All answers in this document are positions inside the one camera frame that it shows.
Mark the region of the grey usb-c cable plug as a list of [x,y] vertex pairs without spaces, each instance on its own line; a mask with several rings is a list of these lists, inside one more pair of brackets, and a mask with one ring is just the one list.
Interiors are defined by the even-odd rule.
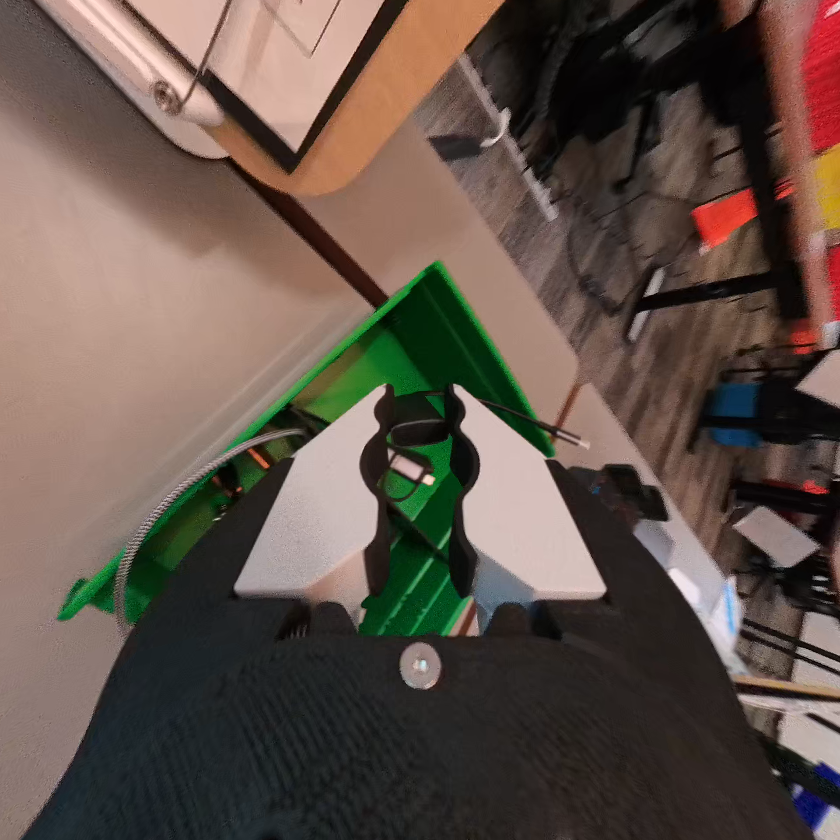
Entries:
[[431,460],[415,453],[406,453],[393,448],[387,450],[388,469],[415,486],[431,487],[435,483],[434,466]]

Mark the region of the wooden clipboard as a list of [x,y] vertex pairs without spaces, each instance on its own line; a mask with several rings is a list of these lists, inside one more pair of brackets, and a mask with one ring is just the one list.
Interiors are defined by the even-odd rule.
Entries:
[[297,166],[231,117],[130,2],[41,1],[36,5],[179,148],[230,158],[294,196],[349,184],[450,69],[501,6],[494,1],[412,1],[371,56]]

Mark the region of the small black device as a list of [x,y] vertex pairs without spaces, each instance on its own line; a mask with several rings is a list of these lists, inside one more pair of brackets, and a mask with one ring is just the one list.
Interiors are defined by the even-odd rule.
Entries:
[[572,476],[630,529],[640,522],[667,522],[662,492],[643,483],[636,468],[627,464],[608,464],[599,469],[574,466]]

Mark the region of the blue box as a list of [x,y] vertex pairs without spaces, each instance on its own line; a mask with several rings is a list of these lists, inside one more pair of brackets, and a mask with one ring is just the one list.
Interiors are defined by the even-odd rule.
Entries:
[[[712,392],[708,412],[714,416],[754,418],[758,412],[761,384],[720,383]],[[763,438],[749,428],[710,427],[710,439],[730,448],[760,448]]]

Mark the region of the white paper sheet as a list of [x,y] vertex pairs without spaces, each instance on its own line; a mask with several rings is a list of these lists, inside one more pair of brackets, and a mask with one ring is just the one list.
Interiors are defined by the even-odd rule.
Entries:
[[231,117],[294,169],[405,2],[134,1]]

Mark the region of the orange flat object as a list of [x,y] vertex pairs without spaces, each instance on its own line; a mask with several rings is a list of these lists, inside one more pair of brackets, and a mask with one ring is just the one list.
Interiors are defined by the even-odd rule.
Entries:
[[753,189],[745,187],[696,206],[690,217],[701,254],[725,244],[730,236],[759,215]]

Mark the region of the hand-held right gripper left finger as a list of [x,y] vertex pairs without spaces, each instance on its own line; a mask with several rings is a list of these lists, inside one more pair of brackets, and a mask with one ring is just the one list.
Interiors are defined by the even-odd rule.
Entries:
[[380,385],[290,462],[286,478],[234,585],[243,599],[341,605],[362,621],[390,570],[388,496],[392,385]]

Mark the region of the green plastic bin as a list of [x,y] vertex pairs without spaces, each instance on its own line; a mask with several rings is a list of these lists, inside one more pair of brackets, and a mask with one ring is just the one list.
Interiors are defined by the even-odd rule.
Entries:
[[[445,267],[434,263],[320,362],[228,444],[231,448],[274,428],[310,429],[337,419],[379,385],[398,396],[442,392],[459,384],[473,396],[504,406],[505,423],[543,456],[554,455],[550,438],[535,423],[527,397],[508,364]],[[390,474],[385,488],[401,512],[392,519],[391,573],[382,595],[364,604],[364,635],[444,635],[467,601],[456,592],[446,564],[460,482],[449,469],[451,439],[421,447],[433,467],[434,483],[412,489]],[[193,545],[232,510],[266,475],[292,454],[299,438],[277,440],[241,454],[233,462],[238,482],[207,477],[157,521],[132,563],[125,606],[135,621],[158,595]]]

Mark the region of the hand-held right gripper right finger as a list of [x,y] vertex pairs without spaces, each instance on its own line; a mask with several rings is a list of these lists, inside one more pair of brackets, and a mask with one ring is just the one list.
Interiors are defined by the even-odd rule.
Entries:
[[560,465],[462,385],[447,387],[444,419],[460,484],[448,567],[479,631],[505,604],[532,613],[540,602],[601,600],[606,584],[557,482]]

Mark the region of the white power strip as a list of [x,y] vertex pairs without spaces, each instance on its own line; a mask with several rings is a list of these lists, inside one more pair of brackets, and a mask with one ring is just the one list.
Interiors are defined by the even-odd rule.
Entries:
[[458,56],[456,66],[463,80],[467,82],[475,95],[486,117],[496,129],[495,134],[481,141],[482,147],[489,149],[494,145],[501,145],[516,169],[520,181],[526,186],[531,199],[543,217],[548,222],[553,222],[559,216],[557,203],[552,199],[551,190],[536,177],[518,142],[511,134],[511,111],[508,108],[498,108],[480,73],[466,52]]

